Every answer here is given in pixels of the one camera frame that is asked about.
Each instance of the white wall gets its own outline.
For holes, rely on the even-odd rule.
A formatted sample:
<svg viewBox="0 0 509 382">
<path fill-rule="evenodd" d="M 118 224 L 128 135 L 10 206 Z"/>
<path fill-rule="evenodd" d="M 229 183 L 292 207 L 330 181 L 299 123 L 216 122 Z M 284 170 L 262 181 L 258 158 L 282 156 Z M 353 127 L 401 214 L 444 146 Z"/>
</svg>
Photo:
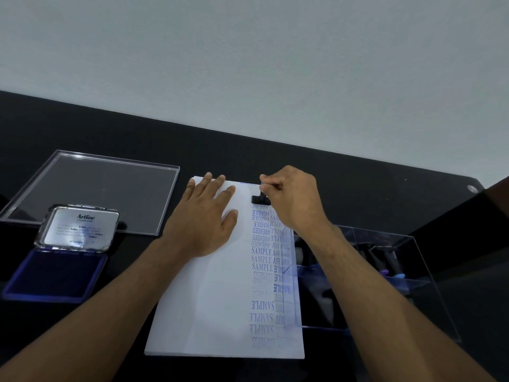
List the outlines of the white wall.
<svg viewBox="0 0 509 382">
<path fill-rule="evenodd" d="M 0 0 L 0 89 L 509 175 L 508 0 Z"/>
</svg>

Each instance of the hand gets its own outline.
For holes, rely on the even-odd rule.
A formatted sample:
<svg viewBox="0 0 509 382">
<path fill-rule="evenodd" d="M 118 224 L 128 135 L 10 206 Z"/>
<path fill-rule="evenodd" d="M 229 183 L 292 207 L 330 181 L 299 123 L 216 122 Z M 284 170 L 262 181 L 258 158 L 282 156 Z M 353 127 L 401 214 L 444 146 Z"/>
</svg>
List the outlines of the hand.
<svg viewBox="0 0 509 382">
<path fill-rule="evenodd" d="M 285 166 L 271 176 L 262 174 L 260 180 L 263 182 L 260 190 L 270 199 L 279 219 L 300 236 L 328 223 L 316 179 L 311 174 Z"/>
<path fill-rule="evenodd" d="M 179 205 L 164 226 L 159 243 L 176 247 L 188 259 L 206 256 L 223 246 L 239 214 L 232 210 L 222 221 L 222 213 L 235 193 L 235 186 L 230 186 L 214 198 L 224 182 L 223 175 L 212 180 L 212 173 L 205 174 L 198 185 L 191 178 Z"/>
</svg>

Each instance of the artline logo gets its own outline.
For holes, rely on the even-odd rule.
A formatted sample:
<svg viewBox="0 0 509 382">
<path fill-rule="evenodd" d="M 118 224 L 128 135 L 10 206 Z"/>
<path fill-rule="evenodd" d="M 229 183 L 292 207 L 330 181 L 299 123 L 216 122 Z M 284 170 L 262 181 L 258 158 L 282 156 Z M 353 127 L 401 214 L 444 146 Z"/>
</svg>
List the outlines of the artline logo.
<svg viewBox="0 0 509 382">
<path fill-rule="evenodd" d="M 88 214 L 83 214 L 83 215 L 79 214 L 78 218 L 81 220 L 92 221 L 95 217 L 89 216 Z"/>
</svg>

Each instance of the finger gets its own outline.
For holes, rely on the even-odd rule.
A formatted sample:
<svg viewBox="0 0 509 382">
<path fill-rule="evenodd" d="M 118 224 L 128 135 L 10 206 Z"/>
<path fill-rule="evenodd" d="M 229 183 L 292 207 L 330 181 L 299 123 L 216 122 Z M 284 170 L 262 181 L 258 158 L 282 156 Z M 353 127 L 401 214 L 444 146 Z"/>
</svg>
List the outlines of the finger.
<svg viewBox="0 0 509 382">
<path fill-rule="evenodd" d="M 215 180 L 209 182 L 205 190 L 203 191 L 203 195 L 207 198 L 212 198 L 216 195 L 219 188 L 225 183 L 226 177 L 224 175 L 220 175 Z"/>
<path fill-rule="evenodd" d="M 217 196 L 216 201 L 219 207 L 221 208 L 221 212 L 226 208 L 228 202 L 232 199 L 232 196 L 235 194 L 235 186 L 230 186 L 228 189 L 223 190 Z"/>
<path fill-rule="evenodd" d="M 188 199 L 191 198 L 192 193 L 194 192 L 194 186 L 195 186 L 194 179 L 191 178 L 189 182 L 187 183 L 186 190 L 184 191 L 184 194 L 182 195 L 182 199 L 180 202 L 186 202 Z"/>
<path fill-rule="evenodd" d="M 283 167 L 277 173 L 274 173 L 270 176 L 266 176 L 265 174 L 260 175 L 260 181 L 263 183 L 268 183 L 269 185 L 283 185 L 283 183 L 290 177 L 290 175 L 296 170 L 295 167 L 287 165 Z"/>
<path fill-rule="evenodd" d="M 281 191 L 277 190 L 274 186 L 264 183 L 260 185 L 260 191 L 264 193 L 271 201 L 278 200 Z"/>
<path fill-rule="evenodd" d="M 199 197 L 201 193 L 203 193 L 203 191 L 205 190 L 205 188 L 207 187 L 207 185 L 209 184 L 210 180 L 212 179 L 212 173 L 207 173 L 204 175 L 203 179 L 201 180 L 201 182 L 196 185 L 196 187 L 194 188 L 194 192 L 192 193 L 191 195 L 191 198 L 196 198 L 196 197 Z"/>
<path fill-rule="evenodd" d="M 239 216 L 239 211 L 237 209 L 231 210 L 225 217 L 225 220 L 222 223 L 222 230 L 225 237 L 225 243 L 229 240 L 232 235 L 233 228 L 237 225 L 237 218 Z"/>
</svg>

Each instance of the forearm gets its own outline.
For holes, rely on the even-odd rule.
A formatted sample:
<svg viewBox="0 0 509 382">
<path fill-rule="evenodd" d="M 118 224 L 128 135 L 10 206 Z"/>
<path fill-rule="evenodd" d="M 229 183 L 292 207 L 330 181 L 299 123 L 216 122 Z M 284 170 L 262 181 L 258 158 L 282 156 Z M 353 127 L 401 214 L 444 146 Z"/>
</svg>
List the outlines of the forearm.
<svg viewBox="0 0 509 382">
<path fill-rule="evenodd" d="M 492 381 L 327 223 L 304 237 L 376 381 Z"/>
<path fill-rule="evenodd" d="M 2 369 L 5 381 L 107 381 L 169 283 L 185 265 L 159 240 L 121 275 L 22 350 Z"/>
</svg>

